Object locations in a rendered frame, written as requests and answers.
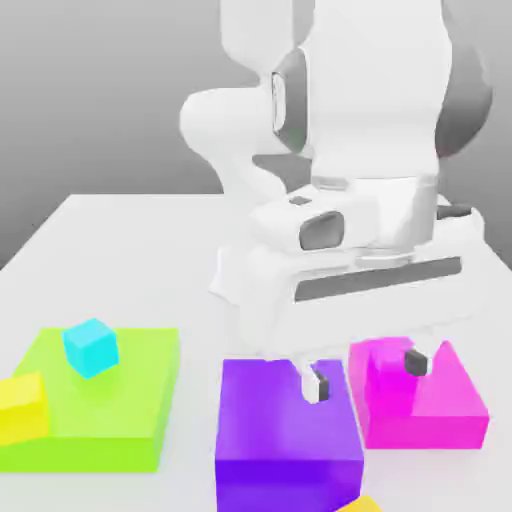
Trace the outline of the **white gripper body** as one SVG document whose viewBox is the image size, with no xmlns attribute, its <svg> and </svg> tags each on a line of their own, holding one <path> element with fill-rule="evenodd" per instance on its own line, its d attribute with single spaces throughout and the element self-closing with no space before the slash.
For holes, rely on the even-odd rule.
<svg viewBox="0 0 512 512">
<path fill-rule="evenodd" d="M 487 301 L 482 256 L 467 243 L 428 248 L 402 266 L 359 267 L 354 252 L 224 246 L 210 289 L 236 307 L 252 353 L 316 359 L 353 341 L 445 329 L 477 314 Z"/>
</svg>

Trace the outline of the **large green box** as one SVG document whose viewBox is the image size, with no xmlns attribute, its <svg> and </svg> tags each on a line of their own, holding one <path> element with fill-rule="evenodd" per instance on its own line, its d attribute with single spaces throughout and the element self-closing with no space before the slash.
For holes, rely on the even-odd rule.
<svg viewBox="0 0 512 512">
<path fill-rule="evenodd" d="M 120 362 L 83 379 L 61 331 L 41 330 L 15 372 L 40 372 L 50 433 L 0 447 L 0 473 L 154 472 L 159 466 L 179 360 L 175 328 L 119 328 Z"/>
</svg>

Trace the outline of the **small cyan cube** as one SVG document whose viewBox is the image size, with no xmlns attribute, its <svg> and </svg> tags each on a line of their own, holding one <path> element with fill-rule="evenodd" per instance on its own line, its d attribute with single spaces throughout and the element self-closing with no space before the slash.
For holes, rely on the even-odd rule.
<svg viewBox="0 0 512 512">
<path fill-rule="evenodd" d="M 62 341 L 67 362 L 84 379 L 120 361 L 116 333 L 96 318 L 64 330 Z"/>
</svg>

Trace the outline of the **small yellow cube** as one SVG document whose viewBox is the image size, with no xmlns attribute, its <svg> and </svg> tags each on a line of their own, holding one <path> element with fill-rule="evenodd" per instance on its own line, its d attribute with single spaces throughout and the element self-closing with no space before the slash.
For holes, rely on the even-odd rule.
<svg viewBox="0 0 512 512">
<path fill-rule="evenodd" d="M 0 447 L 49 435 L 48 398 L 40 372 L 0 380 Z"/>
</svg>

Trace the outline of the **small orange cube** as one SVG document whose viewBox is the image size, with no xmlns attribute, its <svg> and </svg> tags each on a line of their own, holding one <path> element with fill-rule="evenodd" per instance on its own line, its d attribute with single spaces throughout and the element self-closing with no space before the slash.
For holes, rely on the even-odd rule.
<svg viewBox="0 0 512 512">
<path fill-rule="evenodd" d="M 335 510 L 334 512 L 383 512 L 377 502 L 368 495 L 359 496 L 357 499 Z"/>
</svg>

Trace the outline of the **large magenta box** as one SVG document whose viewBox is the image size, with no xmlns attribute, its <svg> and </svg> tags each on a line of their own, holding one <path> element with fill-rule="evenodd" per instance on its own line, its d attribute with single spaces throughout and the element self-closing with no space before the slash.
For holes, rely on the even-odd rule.
<svg viewBox="0 0 512 512">
<path fill-rule="evenodd" d="M 479 449 L 489 412 L 452 344 L 425 376 L 405 369 L 406 337 L 350 345 L 348 377 L 368 449 Z"/>
</svg>

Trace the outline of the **large purple box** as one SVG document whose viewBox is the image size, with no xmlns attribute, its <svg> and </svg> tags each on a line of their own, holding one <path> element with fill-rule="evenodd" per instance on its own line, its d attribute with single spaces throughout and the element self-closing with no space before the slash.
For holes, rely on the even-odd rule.
<svg viewBox="0 0 512 512">
<path fill-rule="evenodd" d="M 315 368 L 329 397 L 310 404 L 291 362 L 224 361 L 217 512 L 335 512 L 359 497 L 364 455 L 343 365 Z"/>
</svg>

